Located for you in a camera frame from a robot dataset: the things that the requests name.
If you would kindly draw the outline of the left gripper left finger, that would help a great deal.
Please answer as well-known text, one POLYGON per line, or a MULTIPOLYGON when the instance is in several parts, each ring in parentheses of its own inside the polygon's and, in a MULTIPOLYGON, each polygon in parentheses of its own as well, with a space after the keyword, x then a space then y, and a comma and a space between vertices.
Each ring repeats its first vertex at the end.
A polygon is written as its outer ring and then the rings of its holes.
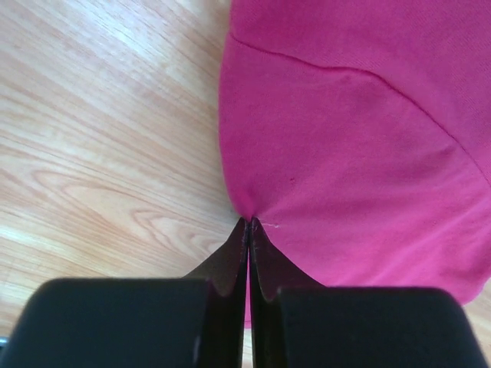
POLYGON ((30 297, 3 367, 239 367, 248 225, 181 278, 59 278, 30 297))

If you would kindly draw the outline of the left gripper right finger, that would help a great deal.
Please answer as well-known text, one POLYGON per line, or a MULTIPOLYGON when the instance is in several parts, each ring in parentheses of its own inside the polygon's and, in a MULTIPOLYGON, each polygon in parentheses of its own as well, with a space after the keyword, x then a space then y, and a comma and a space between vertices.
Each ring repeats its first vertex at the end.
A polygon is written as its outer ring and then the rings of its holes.
POLYGON ((429 287, 326 287, 249 223, 256 367, 485 367, 461 306, 429 287))

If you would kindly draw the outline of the magenta t shirt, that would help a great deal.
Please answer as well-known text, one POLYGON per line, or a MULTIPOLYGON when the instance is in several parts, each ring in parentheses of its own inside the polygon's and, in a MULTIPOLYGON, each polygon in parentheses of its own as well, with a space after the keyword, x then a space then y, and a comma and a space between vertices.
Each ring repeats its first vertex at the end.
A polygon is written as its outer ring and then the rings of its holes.
POLYGON ((490 3, 234 1, 226 187, 327 286, 490 277, 490 3))

